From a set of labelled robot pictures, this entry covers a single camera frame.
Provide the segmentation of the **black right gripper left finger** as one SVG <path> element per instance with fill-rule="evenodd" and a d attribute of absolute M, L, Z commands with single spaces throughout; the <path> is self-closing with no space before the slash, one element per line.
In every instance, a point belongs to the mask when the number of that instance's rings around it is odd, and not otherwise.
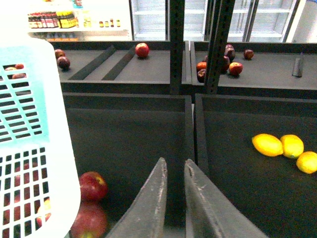
<path fill-rule="evenodd" d="M 159 158 L 129 209 L 108 238 L 161 238 L 166 211 L 167 164 Z"/>

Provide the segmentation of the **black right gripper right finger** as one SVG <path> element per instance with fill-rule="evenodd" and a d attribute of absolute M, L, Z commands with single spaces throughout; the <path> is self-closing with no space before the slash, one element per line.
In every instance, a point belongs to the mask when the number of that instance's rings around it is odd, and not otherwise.
<path fill-rule="evenodd" d="M 265 238 L 194 161 L 184 166 L 186 205 L 195 238 Z"/>

